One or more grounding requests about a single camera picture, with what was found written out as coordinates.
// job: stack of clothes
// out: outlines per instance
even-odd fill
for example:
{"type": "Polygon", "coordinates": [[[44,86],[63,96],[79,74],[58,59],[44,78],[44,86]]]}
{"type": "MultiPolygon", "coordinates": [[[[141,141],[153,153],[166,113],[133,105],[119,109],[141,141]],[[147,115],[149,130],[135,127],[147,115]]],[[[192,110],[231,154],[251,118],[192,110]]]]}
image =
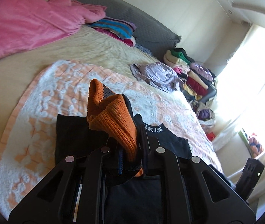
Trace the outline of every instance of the stack of clothes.
{"type": "Polygon", "coordinates": [[[215,75],[197,64],[183,48],[168,50],[163,61],[185,80],[183,94],[188,102],[196,100],[206,103],[216,95],[215,75]]]}

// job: green clothing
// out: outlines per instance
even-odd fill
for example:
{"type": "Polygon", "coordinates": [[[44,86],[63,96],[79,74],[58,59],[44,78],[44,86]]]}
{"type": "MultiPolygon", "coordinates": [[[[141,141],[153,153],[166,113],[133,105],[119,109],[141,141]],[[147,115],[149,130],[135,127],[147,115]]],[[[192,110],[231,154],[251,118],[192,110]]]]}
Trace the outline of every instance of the green clothing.
{"type": "Polygon", "coordinates": [[[182,52],[176,52],[172,49],[171,54],[177,58],[184,60],[188,65],[190,65],[191,62],[187,58],[185,58],[182,52]]]}

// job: orange sock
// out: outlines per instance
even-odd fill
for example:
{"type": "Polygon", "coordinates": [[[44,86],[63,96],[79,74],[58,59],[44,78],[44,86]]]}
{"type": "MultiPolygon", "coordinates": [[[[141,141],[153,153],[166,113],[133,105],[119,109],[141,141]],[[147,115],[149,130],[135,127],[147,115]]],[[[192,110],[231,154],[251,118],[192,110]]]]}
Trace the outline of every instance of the orange sock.
{"type": "Polygon", "coordinates": [[[87,120],[91,130],[102,130],[125,149],[128,161],[137,155],[137,129],[121,94],[115,94],[97,79],[90,83],[87,120]]]}

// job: beige bed sheet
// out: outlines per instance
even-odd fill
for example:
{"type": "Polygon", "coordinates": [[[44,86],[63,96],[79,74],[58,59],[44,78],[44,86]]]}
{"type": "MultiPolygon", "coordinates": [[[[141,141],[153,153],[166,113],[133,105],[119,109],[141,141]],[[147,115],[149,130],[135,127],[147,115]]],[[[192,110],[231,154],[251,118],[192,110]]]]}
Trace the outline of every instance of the beige bed sheet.
{"type": "MultiPolygon", "coordinates": [[[[82,63],[100,65],[133,80],[136,79],[130,71],[129,64],[147,64],[157,61],[140,50],[131,48],[87,26],[82,26],[77,34],[69,38],[1,59],[0,140],[12,110],[30,82],[42,69],[60,59],[75,59],[81,60],[82,63]]],[[[168,93],[144,82],[142,84],[162,97],[170,97],[168,93]]],[[[170,100],[180,100],[187,104],[185,98],[180,97],[182,98],[170,97],[170,100]]]]}

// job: gray headboard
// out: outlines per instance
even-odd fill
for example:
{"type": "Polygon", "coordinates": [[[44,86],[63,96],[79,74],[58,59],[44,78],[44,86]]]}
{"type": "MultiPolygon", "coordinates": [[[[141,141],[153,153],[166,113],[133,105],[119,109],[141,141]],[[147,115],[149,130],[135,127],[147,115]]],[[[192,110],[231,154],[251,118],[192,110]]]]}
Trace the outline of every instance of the gray headboard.
{"type": "Polygon", "coordinates": [[[166,50],[174,48],[180,37],[159,21],[122,0],[77,0],[81,3],[106,6],[106,16],[132,22],[137,29],[133,36],[136,43],[149,50],[159,60],[163,60],[166,50]]]}

